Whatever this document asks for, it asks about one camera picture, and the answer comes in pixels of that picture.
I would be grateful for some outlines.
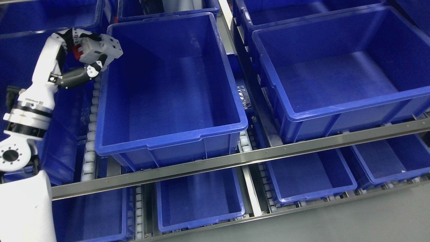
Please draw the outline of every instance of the metal beam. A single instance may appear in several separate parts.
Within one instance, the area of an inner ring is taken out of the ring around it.
[[[55,186],[52,188],[52,196],[53,200],[76,197],[425,131],[430,131],[430,119],[428,118],[169,167]]]

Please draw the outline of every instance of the white roller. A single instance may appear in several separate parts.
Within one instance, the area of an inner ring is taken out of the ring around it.
[[[89,115],[89,121],[90,122],[96,122],[97,121],[97,113],[92,113]]]
[[[86,174],[92,174],[94,172],[94,162],[88,162],[83,164],[82,170]]]
[[[98,112],[98,105],[91,105],[91,113],[97,113]]]
[[[243,150],[243,152],[248,152],[248,151],[251,151],[252,149],[250,146],[244,146],[244,147],[242,147],[242,150]]]
[[[142,232],[136,233],[136,240],[140,240],[140,239],[143,239],[143,233]]]
[[[88,141],[85,144],[85,148],[87,151],[94,151],[94,141]]]
[[[95,131],[96,127],[97,127],[97,123],[91,122],[88,124],[88,131],[93,132],[93,131]]]
[[[93,103],[93,105],[97,105],[98,104],[98,100],[99,100],[98,96],[95,96],[95,97],[93,97],[91,99],[91,102]]]
[[[83,157],[84,157],[85,163],[94,162],[95,161],[95,152],[94,151],[87,152],[84,154]]]
[[[95,140],[95,132],[94,131],[88,132],[88,134],[86,134],[86,139],[88,141],[94,141]]]
[[[91,181],[94,180],[93,174],[85,174],[81,177],[81,181]]]
[[[92,95],[93,95],[93,96],[100,96],[100,89],[94,89],[94,90],[92,91]]]
[[[246,135],[240,137],[240,145],[241,146],[249,145],[249,140],[248,140],[248,137],[246,137]]]
[[[100,82],[95,82],[94,83],[94,89],[100,89]]]

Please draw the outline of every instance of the blue storage crate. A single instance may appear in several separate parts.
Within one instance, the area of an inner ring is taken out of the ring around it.
[[[429,0],[387,0],[387,2],[430,36]]]
[[[430,38],[391,7],[254,31],[287,143],[421,115],[430,107]]]
[[[104,5],[104,0],[33,0],[3,4],[0,35],[54,33],[71,27],[102,33],[108,26]]]
[[[111,25],[95,150],[133,171],[234,153],[248,123],[211,13]]]
[[[202,0],[203,9],[179,11],[179,12],[163,12],[155,14],[145,14],[139,0],[119,0],[118,3],[118,21],[129,22],[149,18],[158,18],[173,15],[186,15],[200,12],[211,12],[215,15],[219,13],[218,0]]]
[[[52,202],[55,235],[61,242],[111,242],[134,238],[133,188]]]
[[[233,17],[252,48],[254,30],[384,5],[385,0],[233,0]]]
[[[265,163],[272,197],[279,205],[290,205],[357,188],[339,149],[282,158]]]
[[[157,182],[158,228],[197,228],[245,214],[236,169]]]
[[[362,189],[430,172],[430,149],[417,134],[344,147],[341,151]]]

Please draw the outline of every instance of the robotic arm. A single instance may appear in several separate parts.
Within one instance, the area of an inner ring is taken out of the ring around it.
[[[73,52],[84,67],[62,73],[67,53]],[[3,117],[9,138],[0,142],[0,183],[3,173],[32,165],[38,173],[35,141],[43,139],[54,110],[58,88],[77,87],[99,75],[123,54],[118,40],[82,29],[70,28],[53,33],[37,61],[32,85],[27,90],[8,88],[9,113]]]

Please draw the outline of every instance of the shelving rack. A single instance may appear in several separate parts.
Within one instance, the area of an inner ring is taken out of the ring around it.
[[[270,108],[268,108],[268,103],[264,97],[264,93],[258,84],[258,77],[252,69],[250,59],[246,53],[246,48],[243,45],[243,35],[241,34],[240,27],[236,26],[227,1],[219,0],[219,3],[221,13],[219,14],[220,17],[218,17],[218,27],[223,28],[221,33],[226,33],[226,35],[222,37],[224,44],[227,46],[227,52],[233,51],[239,57],[240,65],[245,76],[245,84],[255,111],[255,119],[262,127],[265,138],[264,142],[269,148],[178,164],[169,167],[115,175],[86,182],[56,186],[52,188],[53,200],[142,185],[142,216],[144,218],[142,229],[144,236],[141,240],[136,241],[145,242],[290,214],[313,208],[320,208],[328,205],[340,204],[343,202],[383,195],[389,192],[395,192],[430,183],[430,174],[427,174],[414,180],[390,183],[380,188],[369,189],[366,191],[348,191],[338,197],[327,197],[325,199],[308,202],[306,204],[298,203],[293,206],[274,208],[274,206],[270,204],[267,193],[264,190],[264,184],[261,179],[261,170],[258,166],[259,163],[430,131],[430,118],[429,115],[423,115],[417,117],[415,120],[400,124],[386,125],[383,127],[376,127],[351,133],[342,133],[330,137],[284,145],[278,135],[275,121],[272,119],[272,114],[270,113]],[[156,209],[156,202],[155,196],[152,195],[154,194],[153,191],[155,189],[154,182],[226,168],[237,168],[241,182],[241,190],[245,200],[246,215],[244,217],[196,229],[175,231],[174,233],[163,234],[158,231],[156,218],[157,213],[154,212],[154,209]]]

